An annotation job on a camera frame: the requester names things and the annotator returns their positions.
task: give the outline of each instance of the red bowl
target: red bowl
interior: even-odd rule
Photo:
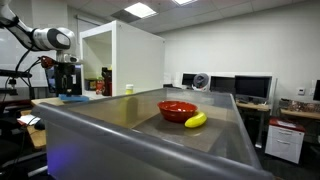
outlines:
[[[197,106],[182,101],[162,101],[158,107],[164,119],[177,123],[184,123],[194,115]]]

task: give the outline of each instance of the banana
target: banana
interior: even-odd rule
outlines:
[[[206,122],[206,120],[207,116],[203,112],[196,111],[194,116],[192,116],[185,122],[184,126],[188,128],[195,128],[201,126],[203,123]]]

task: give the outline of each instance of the fluorescent light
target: fluorescent light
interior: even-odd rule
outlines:
[[[130,7],[125,8],[124,10],[128,11],[129,13],[138,16],[139,18],[145,18],[149,16],[156,15],[157,13],[149,8],[147,5],[142,3],[136,3]]]
[[[174,1],[175,3],[177,3],[179,5],[185,5],[185,4],[195,2],[197,0],[172,0],[172,1]]]

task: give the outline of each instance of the computer monitor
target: computer monitor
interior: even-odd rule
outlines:
[[[320,101],[320,80],[317,80],[316,88],[314,90],[313,100]]]
[[[271,76],[235,76],[237,96],[267,100]]]
[[[235,93],[233,77],[211,76],[210,91]]]
[[[183,73],[183,77],[182,77],[182,85],[186,85],[186,86],[192,86],[193,84],[193,79],[196,76],[196,74],[185,74]]]
[[[54,67],[51,69],[45,70],[47,83],[48,83],[48,89],[50,93],[55,93],[57,96],[60,92],[57,92],[57,89],[59,89],[59,86],[57,87],[56,82],[56,73],[54,70]],[[72,94],[73,95],[82,95],[82,87],[81,87],[81,65],[74,65],[74,75],[73,77],[73,87],[72,87]]]

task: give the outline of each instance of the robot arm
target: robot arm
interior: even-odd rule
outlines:
[[[59,63],[77,63],[75,35],[66,28],[35,29],[26,26],[9,8],[11,0],[0,0],[0,28],[8,29],[31,51],[57,51]]]

